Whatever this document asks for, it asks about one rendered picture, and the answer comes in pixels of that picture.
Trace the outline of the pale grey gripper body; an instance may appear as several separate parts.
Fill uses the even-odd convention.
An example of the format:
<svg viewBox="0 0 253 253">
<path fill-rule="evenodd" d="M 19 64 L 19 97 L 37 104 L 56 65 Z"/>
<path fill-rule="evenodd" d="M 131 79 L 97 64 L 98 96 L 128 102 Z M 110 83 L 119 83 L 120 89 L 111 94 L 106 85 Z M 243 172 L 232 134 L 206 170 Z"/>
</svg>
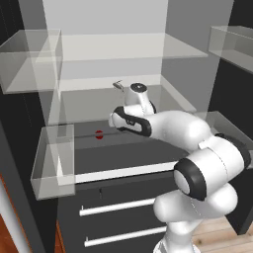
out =
<svg viewBox="0 0 253 253">
<path fill-rule="evenodd" d="M 122 85 L 121 81 L 122 80 L 114 82 L 113 86 L 124 93 L 125 92 L 125 87 Z"/>
</svg>

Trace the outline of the short glass fridge shelf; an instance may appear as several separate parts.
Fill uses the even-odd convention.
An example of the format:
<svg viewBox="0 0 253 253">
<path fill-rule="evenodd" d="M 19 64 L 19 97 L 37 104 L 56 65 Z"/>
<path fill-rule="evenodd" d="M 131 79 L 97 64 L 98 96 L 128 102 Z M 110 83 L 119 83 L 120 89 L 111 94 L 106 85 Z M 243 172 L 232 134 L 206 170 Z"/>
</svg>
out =
<svg viewBox="0 0 253 253">
<path fill-rule="evenodd" d="M 162 85 L 149 85 L 147 93 L 158 112 L 194 113 L 197 110 L 181 94 L 170 93 Z M 51 104 L 48 123 L 61 125 L 106 120 L 124 101 L 125 94 L 117 88 L 62 91 L 60 101 Z"/>
</svg>

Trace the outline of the long glass fridge shelf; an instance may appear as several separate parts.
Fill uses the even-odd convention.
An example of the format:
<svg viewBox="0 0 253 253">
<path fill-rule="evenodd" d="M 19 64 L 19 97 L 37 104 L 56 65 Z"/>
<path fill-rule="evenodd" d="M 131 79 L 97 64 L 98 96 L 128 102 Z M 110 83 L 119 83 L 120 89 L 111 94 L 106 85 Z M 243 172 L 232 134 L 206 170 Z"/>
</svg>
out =
<svg viewBox="0 0 253 253">
<path fill-rule="evenodd" d="M 72 35 L 61 42 L 65 61 L 207 56 L 167 34 Z"/>
</svg>

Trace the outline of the grey open fridge cabinet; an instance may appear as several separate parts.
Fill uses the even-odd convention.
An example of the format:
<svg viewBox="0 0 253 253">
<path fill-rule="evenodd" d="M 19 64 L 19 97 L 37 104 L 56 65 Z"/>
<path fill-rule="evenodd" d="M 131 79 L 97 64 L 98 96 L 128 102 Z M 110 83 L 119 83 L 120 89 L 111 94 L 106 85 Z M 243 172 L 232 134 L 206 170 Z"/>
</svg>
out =
<svg viewBox="0 0 253 253">
<path fill-rule="evenodd" d="M 62 91 L 114 88 L 112 80 L 147 81 L 181 94 L 197 111 L 210 105 L 218 60 L 208 54 L 211 27 L 228 23 L 234 0 L 42 0 L 46 30 L 61 36 L 167 34 L 207 54 L 191 58 L 65 61 Z"/>
</svg>

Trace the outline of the dark left fridge door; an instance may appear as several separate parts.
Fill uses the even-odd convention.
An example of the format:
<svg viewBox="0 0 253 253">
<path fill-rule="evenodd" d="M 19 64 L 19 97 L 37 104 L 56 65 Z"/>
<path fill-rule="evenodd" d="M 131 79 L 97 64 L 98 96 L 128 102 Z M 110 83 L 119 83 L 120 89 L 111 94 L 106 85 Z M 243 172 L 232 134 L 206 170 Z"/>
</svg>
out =
<svg viewBox="0 0 253 253">
<path fill-rule="evenodd" d="M 0 46 L 19 30 L 45 30 L 42 0 L 0 0 Z M 5 94 L 0 85 L 0 175 L 33 253 L 54 253 L 57 200 L 38 201 L 31 184 L 52 93 Z"/>
</svg>

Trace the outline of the dark fridge door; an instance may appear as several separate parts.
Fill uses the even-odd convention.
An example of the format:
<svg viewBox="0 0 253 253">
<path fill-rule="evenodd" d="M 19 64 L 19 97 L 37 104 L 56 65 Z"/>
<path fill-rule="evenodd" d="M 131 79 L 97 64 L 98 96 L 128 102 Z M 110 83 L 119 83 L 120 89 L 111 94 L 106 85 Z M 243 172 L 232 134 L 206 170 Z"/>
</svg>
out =
<svg viewBox="0 0 253 253">
<path fill-rule="evenodd" d="M 253 0 L 234 0 L 225 35 L 233 46 L 221 50 L 209 110 L 219 111 L 253 140 Z M 253 222 L 253 165 L 231 185 L 238 205 L 226 218 L 236 234 L 242 235 Z"/>
<path fill-rule="evenodd" d="M 45 30 L 42 0 L 0 0 L 0 46 L 19 30 Z M 33 253 L 54 253 L 57 200 L 38 201 L 31 184 L 52 93 L 5 94 L 0 85 L 0 175 Z"/>
</svg>

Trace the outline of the dark freezer drawer front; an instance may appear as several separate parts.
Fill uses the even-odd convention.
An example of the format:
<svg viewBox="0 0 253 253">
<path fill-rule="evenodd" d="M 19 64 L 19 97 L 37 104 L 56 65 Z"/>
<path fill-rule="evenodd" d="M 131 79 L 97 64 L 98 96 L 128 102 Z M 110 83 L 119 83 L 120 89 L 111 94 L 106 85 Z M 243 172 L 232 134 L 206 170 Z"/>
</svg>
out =
<svg viewBox="0 0 253 253">
<path fill-rule="evenodd" d="M 70 219 L 75 221 L 79 217 L 79 211 L 120 203 L 127 203 L 145 199 L 153 199 L 158 195 L 176 190 L 177 187 L 171 178 L 157 178 L 153 180 L 135 181 L 125 184 L 113 184 L 98 188 L 85 189 L 79 187 L 77 193 L 72 197 L 62 198 L 58 204 L 58 219 L 64 221 Z M 124 216 L 131 212 L 151 211 L 152 205 L 127 209 L 121 211 L 110 211 L 92 215 L 96 218 L 113 216 Z"/>
<path fill-rule="evenodd" d="M 92 216 L 79 217 L 75 221 L 66 219 L 59 223 L 66 253 L 152 253 L 156 243 L 162 238 L 162 233 L 145 235 L 137 238 L 110 242 L 86 247 L 84 242 L 142 231 L 155 228 L 130 221 L 120 221 L 111 216 L 96 218 Z"/>
</svg>

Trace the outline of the dark right fridge door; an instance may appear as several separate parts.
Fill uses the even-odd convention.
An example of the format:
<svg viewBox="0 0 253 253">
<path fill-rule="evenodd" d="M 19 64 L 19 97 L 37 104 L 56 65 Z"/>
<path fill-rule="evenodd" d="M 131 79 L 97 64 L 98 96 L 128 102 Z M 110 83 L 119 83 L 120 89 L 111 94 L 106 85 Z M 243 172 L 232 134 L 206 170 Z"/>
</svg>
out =
<svg viewBox="0 0 253 253">
<path fill-rule="evenodd" d="M 234 0 L 225 35 L 233 46 L 221 50 L 209 110 L 219 111 L 253 140 L 253 0 Z M 253 222 L 253 165 L 231 185 L 238 205 L 226 218 L 236 234 L 242 235 Z"/>
</svg>

